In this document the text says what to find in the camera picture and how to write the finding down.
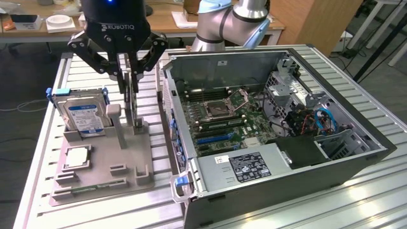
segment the blue latch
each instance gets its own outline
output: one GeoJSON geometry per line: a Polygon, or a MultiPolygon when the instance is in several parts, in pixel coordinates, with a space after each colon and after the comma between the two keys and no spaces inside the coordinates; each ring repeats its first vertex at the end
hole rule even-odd
{"type": "Polygon", "coordinates": [[[108,89],[105,87],[101,89],[101,93],[102,93],[105,103],[109,104],[108,89]]]}
{"type": "Polygon", "coordinates": [[[46,88],[45,94],[46,94],[46,99],[49,100],[49,102],[53,104],[53,107],[56,108],[56,105],[52,100],[52,88],[50,87],[46,88]]]}
{"type": "Polygon", "coordinates": [[[70,88],[58,88],[54,92],[56,96],[69,95],[70,88]]]}
{"type": "Polygon", "coordinates": [[[181,187],[181,186],[186,185],[188,183],[189,183],[188,176],[176,178],[176,182],[174,182],[176,187],[181,187]]]}

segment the metal table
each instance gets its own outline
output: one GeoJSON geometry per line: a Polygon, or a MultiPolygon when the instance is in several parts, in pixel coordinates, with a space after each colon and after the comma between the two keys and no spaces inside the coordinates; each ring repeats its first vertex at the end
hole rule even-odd
{"type": "MultiPolygon", "coordinates": [[[[365,168],[341,186],[250,212],[208,228],[399,228],[407,225],[407,125],[312,47],[289,45],[333,85],[351,104],[379,128],[397,150],[365,168]]],[[[168,62],[165,53],[160,65],[168,62]]],[[[126,195],[98,198],[50,207],[64,122],[48,105],[34,157],[13,228],[160,228],[182,226],[178,204],[172,202],[168,179],[170,167],[158,116],[156,88],[158,68],[140,82],[138,115],[149,123],[154,188],[126,195]]],[[[320,87],[302,71],[301,79],[313,91],[320,87]]],[[[62,56],[53,88],[89,88],[105,85],[112,103],[122,103],[116,82],[98,75],[76,56],[62,56]]]]}

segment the gray carpet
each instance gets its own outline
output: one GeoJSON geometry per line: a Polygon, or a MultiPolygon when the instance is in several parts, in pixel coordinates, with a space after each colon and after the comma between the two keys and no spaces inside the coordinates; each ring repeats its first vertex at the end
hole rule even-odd
{"type": "MultiPolygon", "coordinates": [[[[359,29],[364,16],[353,19],[348,30],[355,33],[359,29]]],[[[365,31],[367,35],[377,23],[372,23],[365,31]]],[[[399,35],[391,46],[385,49],[376,63],[387,56],[393,47],[404,39],[399,35]]],[[[190,45],[192,39],[184,39],[185,45],[190,45]]],[[[12,55],[8,50],[0,52],[0,109],[13,108],[17,104],[44,98],[46,87],[53,85],[54,74],[58,66],[58,57],[66,52],[65,43],[52,43],[53,55],[46,52],[44,43],[21,44],[14,47],[18,55],[12,55]]],[[[172,48],[177,48],[177,39],[172,40],[172,48]]],[[[371,56],[375,47],[371,50],[364,49],[367,56],[371,56]]],[[[361,86],[385,105],[385,107],[407,122],[407,62],[405,56],[392,68],[387,62],[369,75],[361,86]]],[[[352,74],[356,74],[367,57],[357,56],[348,67],[352,74]]],[[[342,68],[337,58],[332,58],[333,63],[342,68]]],[[[28,109],[37,109],[44,104],[33,104],[28,109]]],[[[37,138],[41,128],[44,111],[33,113],[0,112],[0,141],[30,137],[37,138]]],[[[18,140],[8,143],[0,143],[0,158],[26,159],[32,157],[34,151],[34,142],[30,140],[18,140]]],[[[0,200],[18,200],[22,194],[29,162],[13,163],[0,161],[0,200]]],[[[0,228],[12,228],[18,203],[0,203],[0,228]]]]}

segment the warning label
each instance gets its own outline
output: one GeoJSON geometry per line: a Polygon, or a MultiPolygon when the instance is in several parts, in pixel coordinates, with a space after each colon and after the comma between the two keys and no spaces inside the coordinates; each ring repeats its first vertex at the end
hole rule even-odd
{"type": "Polygon", "coordinates": [[[258,152],[230,157],[229,162],[240,183],[270,176],[258,152]]]}

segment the blue tab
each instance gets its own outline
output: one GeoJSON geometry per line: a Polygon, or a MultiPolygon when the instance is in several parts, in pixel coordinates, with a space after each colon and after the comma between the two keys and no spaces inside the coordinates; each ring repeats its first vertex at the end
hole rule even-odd
{"type": "Polygon", "coordinates": [[[246,49],[253,49],[260,44],[262,37],[265,35],[266,29],[269,26],[269,20],[265,19],[261,24],[257,26],[256,31],[252,33],[250,37],[245,41],[242,47],[246,49]]]}
{"type": "Polygon", "coordinates": [[[201,0],[197,13],[209,13],[230,6],[230,0],[201,0]]]}
{"type": "Polygon", "coordinates": [[[54,95],[62,96],[62,95],[69,95],[69,93],[70,93],[70,88],[60,88],[56,90],[54,95]]]}
{"type": "Polygon", "coordinates": [[[174,181],[176,187],[181,187],[181,186],[186,185],[188,183],[189,183],[189,181],[188,181],[186,176],[176,178],[176,181],[174,181]]]}
{"type": "Polygon", "coordinates": [[[50,87],[46,88],[45,94],[46,94],[46,99],[49,100],[50,103],[53,103],[53,100],[52,100],[52,88],[50,87]]]}
{"type": "Polygon", "coordinates": [[[104,97],[104,101],[106,104],[109,104],[109,100],[108,100],[108,89],[104,87],[101,89],[101,92],[102,92],[102,97],[104,97]]]}

